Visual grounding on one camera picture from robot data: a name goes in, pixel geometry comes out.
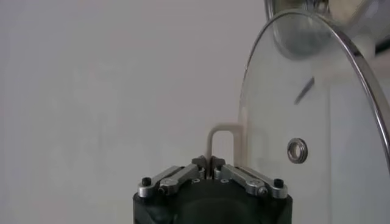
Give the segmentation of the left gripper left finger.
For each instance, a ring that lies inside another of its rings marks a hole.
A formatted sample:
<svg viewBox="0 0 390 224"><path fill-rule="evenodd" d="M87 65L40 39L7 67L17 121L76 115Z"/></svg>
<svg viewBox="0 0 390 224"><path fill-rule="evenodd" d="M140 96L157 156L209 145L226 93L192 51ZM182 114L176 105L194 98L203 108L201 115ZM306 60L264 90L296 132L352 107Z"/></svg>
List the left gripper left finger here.
<svg viewBox="0 0 390 224"><path fill-rule="evenodd" d="M174 195L188 181L206 179L207 159L204 156L193 158L187 166L171 166L154 177L144 177L138 184L137 195L151 198L158 192L163 195Z"/></svg>

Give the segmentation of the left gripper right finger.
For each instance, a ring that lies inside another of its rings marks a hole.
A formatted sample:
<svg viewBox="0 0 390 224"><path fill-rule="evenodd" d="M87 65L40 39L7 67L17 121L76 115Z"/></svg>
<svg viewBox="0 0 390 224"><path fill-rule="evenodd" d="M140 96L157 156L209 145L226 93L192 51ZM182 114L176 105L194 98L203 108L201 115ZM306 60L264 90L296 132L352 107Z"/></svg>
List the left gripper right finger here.
<svg viewBox="0 0 390 224"><path fill-rule="evenodd" d="M225 160L212 156L210 159L210 176L222 183L233 181L241 186L247 194L256 197L286 199L288 187L282 179L270 178L249 167L226 164Z"/></svg>

